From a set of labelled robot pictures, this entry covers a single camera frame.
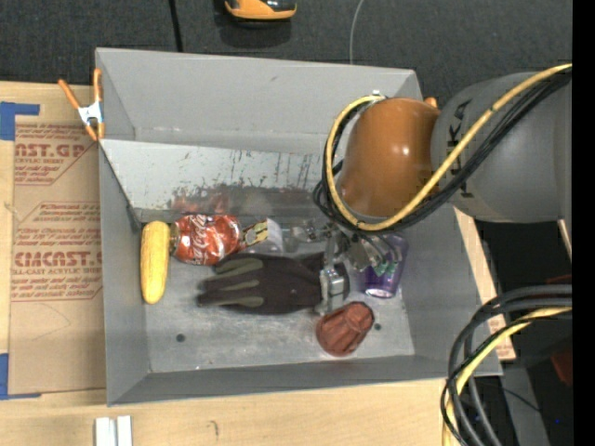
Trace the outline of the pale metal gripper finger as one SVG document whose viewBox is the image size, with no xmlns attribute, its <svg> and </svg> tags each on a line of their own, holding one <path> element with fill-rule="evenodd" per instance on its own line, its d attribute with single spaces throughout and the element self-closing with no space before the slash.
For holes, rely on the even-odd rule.
<svg viewBox="0 0 595 446">
<path fill-rule="evenodd" d="M 333 233 L 331 223 L 302 223 L 290 229 L 291 249 L 322 249 Z"/>
<path fill-rule="evenodd" d="M 350 294 L 350 278 L 345 267 L 323 268 L 319 278 L 322 299 L 317 312 L 324 315 L 344 305 Z"/>
</svg>

